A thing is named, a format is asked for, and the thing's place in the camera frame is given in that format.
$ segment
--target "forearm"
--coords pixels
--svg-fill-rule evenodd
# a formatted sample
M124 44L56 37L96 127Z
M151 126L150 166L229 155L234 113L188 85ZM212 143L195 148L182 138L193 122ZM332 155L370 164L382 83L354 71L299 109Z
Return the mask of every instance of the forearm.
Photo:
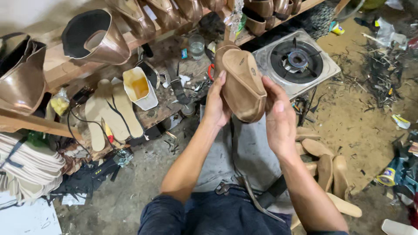
M190 197L211 148L218 127L203 120L186 149L174 161L161 183L161 194L171 195L183 204Z
M347 223L298 155L280 161L290 198L307 231L346 231Z

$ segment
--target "hand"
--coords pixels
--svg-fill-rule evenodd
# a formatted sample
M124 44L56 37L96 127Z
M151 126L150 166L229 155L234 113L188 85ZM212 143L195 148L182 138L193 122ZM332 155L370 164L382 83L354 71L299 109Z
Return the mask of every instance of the hand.
M222 86L225 84L226 76L227 73L223 70L209 88L206 98L205 114L203 115L202 120L202 122L213 125L218 129L228 123L232 114L228 105L223 102L220 95Z
M266 129L271 150L279 160L290 160L298 156L295 144L296 113L285 90L269 77L262 81L267 91Z

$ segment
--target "fingernail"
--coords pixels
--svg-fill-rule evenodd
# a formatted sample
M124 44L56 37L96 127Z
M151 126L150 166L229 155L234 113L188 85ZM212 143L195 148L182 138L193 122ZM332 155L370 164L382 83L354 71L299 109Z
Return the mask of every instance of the fingernail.
M279 100L277 102L277 111L283 112L285 110L285 105L283 104L283 101Z

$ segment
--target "person's left hand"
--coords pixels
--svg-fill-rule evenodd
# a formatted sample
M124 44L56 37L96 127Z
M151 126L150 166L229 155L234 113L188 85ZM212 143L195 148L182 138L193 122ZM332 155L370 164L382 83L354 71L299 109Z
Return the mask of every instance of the person's left hand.
M227 73L223 70L209 88L206 98L206 108L203 115L203 123L208 123L217 128L225 126L231 118L232 111L221 98L221 89L225 84Z

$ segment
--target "person's right hand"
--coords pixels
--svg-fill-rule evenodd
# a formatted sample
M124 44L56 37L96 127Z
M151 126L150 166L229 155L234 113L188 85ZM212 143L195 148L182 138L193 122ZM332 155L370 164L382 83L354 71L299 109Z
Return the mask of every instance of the person's right hand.
M262 77L267 91L266 129L268 145L279 160L298 156L295 144L296 113L285 90L269 77Z

